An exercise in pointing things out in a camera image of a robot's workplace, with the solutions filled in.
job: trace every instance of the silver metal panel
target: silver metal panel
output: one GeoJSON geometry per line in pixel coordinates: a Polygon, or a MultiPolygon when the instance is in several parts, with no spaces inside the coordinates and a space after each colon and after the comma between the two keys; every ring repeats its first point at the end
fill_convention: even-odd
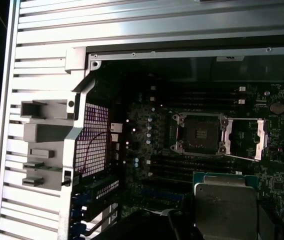
{"type": "Polygon", "coordinates": [[[57,239],[57,233],[27,223],[0,218],[0,230],[34,240],[57,239]]]}
{"type": "Polygon", "coordinates": [[[40,74],[61,74],[61,75],[66,75],[66,71],[64,66],[63,67],[42,67],[42,68],[15,68],[14,69],[14,74],[17,75],[40,75],[40,74]]]}
{"type": "MultiPolygon", "coordinates": [[[[59,224],[67,224],[68,213],[64,210],[67,211],[70,204],[70,191],[64,187],[59,192],[21,185],[25,176],[21,166],[26,162],[28,144],[20,140],[22,131],[19,126],[10,124],[9,120],[29,121],[20,117],[21,101],[74,99],[73,90],[83,79],[84,71],[65,72],[68,49],[282,34],[282,0],[207,3],[194,0],[10,1],[0,106],[0,239],[57,239],[55,231],[22,223],[23,219],[4,218],[1,207],[41,218],[47,218],[45,215],[52,212],[56,218],[60,213],[64,218],[59,224]],[[3,199],[14,201],[20,210],[3,206],[3,199]],[[41,215],[34,214],[34,210],[41,211],[41,215]]],[[[246,53],[253,54],[253,51],[260,54],[263,49],[246,53]]],[[[279,48],[269,52],[283,53],[284,49],[279,48]]],[[[200,54],[208,56],[208,52],[198,51],[196,54],[197,57],[200,54]]],[[[231,55],[225,51],[220,54],[231,55]]],[[[150,54],[137,53],[135,56],[135,59],[148,58],[150,54]]],[[[115,60],[123,56],[109,57],[115,60]]],[[[66,143],[68,147],[74,145],[71,140],[66,143]]],[[[70,151],[64,149],[64,153],[72,161],[70,151]]],[[[64,169],[72,167],[67,159],[66,163],[64,169]]],[[[63,231],[60,233],[60,239],[65,240],[63,231]]]]}
{"type": "Polygon", "coordinates": [[[11,104],[21,105],[22,101],[32,100],[71,100],[74,99],[75,96],[75,92],[69,91],[14,92],[11,95],[11,104]]]}
{"type": "Polygon", "coordinates": [[[43,218],[43,217],[34,216],[34,215],[31,215],[31,214],[7,209],[7,208],[4,208],[4,207],[1,208],[1,214],[4,215],[4,216],[7,216],[7,217],[12,217],[12,218],[19,219],[19,220],[22,220],[22,221],[27,221],[29,223],[42,225],[42,226],[53,228],[53,229],[58,229],[58,222],[57,221],[49,220],[49,219],[46,219],[46,218],[43,218]]]}
{"type": "Polygon", "coordinates": [[[9,116],[10,121],[18,121],[23,123],[30,122],[29,118],[20,117],[20,115],[10,114],[9,116]]]}
{"type": "Polygon", "coordinates": [[[58,196],[16,188],[14,186],[4,186],[2,197],[4,199],[30,205],[35,208],[50,210],[56,213],[60,209],[60,198],[58,196]]]}
{"type": "Polygon", "coordinates": [[[28,161],[28,158],[26,156],[17,156],[17,155],[7,154],[6,160],[15,161],[19,163],[26,163],[28,161]]]}
{"type": "Polygon", "coordinates": [[[15,211],[18,211],[18,212],[21,212],[21,213],[30,214],[30,215],[38,216],[38,217],[41,217],[41,218],[50,219],[50,220],[53,220],[53,221],[59,220],[58,214],[34,209],[34,208],[31,208],[31,207],[21,206],[21,205],[18,205],[18,204],[7,202],[7,201],[2,202],[2,208],[15,210],[15,211]]]}
{"type": "Polygon", "coordinates": [[[19,169],[23,170],[23,163],[17,161],[5,161],[5,166],[10,169],[19,169]]]}
{"type": "Polygon", "coordinates": [[[5,235],[4,233],[0,233],[0,240],[21,240],[21,238],[16,238],[13,236],[5,235]]]}
{"type": "Polygon", "coordinates": [[[18,153],[18,154],[28,153],[28,143],[27,142],[23,140],[16,140],[16,139],[8,139],[6,142],[7,142],[6,151],[18,153]]]}
{"type": "Polygon", "coordinates": [[[23,124],[13,124],[8,125],[8,135],[13,137],[23,138],[24,125],[23,124]]]}
{"type": "Polygon", "coordinates": [[[33,61],[17,61],[14,64],[16,69],[28,69],[28,68],[64,68],[66,65],[65,58],[58,59],[44,59],[33,61]]]}
{"type": "Polygon", "coordinates": [[[75,79],[72,75],[53,75],[41,77],[14,77],[12,88],[16,90],[41,90],[41,91],[70,91],[73,90],[83,77],[75,79]]]}

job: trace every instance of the green circuit board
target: green circuit board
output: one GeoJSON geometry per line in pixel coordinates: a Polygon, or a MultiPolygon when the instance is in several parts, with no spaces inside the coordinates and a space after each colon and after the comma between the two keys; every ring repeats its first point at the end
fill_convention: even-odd
{"type": "MultiPolygon", "coordinates": [[[[214,88],[218,90],[223,87],[216,84],[214,88]]],[[[226,110],[168,106],[162,104],[161,93],[157,97],[160,102],[150,100],[149,92],[139,93],[127,111],[127,119],[134,122],[137,129],[128,134],[129,139],[139,143],[139,147],[127,149],[123,157],[126,162],[126,185],[117,201],[126,206],[124,216],[131,211],[129,207],[157,211],[179,208],[188,191],[192,191],[193,171],[256,175],[258,199],[272,205],[275,212],[281,211],[284,207],[284,110],[280,114],[277,111],[282,111],[284,106],[284,85],[234,85],[234,89],[239,88],[245,89],[240,92],[245,95],[245,104],[226,110]],[[201,157],[172,151],[170,147],[177,141],[177,121],[173,116],[179,113],[215,113],[217,116],[223,114],[229,118],[251,119],[237,121],[232,135],[233,153],[251,159],[255,156],[259,141],[255,119],[266,120],[267,147],[262,152],[261,160],[223,155],[201,157]]],[[[199,134],[199,138],[205,137],[205,132],[199,131],[199,134]]]]}

